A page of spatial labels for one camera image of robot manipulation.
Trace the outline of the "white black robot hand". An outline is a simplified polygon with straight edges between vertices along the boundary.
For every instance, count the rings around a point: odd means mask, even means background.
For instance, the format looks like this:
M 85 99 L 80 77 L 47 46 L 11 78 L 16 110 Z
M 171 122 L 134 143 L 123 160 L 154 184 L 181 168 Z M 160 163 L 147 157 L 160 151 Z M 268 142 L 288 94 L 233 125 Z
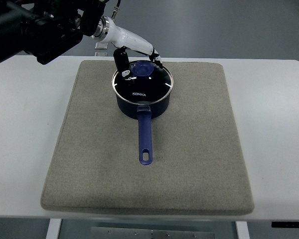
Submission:
M 116 47 L 113 57 L 118 72 L 125 80 L 132 77 L 126 49 L 148 56 L 150 61 L 163 68 L 161 57 L 152 44 L 137 34 L 117 26 L 110 17 L 101 17 L 92 38 L 99 43 L 111 43 Z

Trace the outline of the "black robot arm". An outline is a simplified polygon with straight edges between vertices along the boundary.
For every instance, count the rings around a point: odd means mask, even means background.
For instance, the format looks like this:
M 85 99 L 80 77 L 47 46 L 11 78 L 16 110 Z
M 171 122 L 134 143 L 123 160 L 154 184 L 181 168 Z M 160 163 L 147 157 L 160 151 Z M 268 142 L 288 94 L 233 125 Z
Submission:
M 24 51 L 48 64 L 92 36 L 105 0 L 0 0 L 0 63 Z

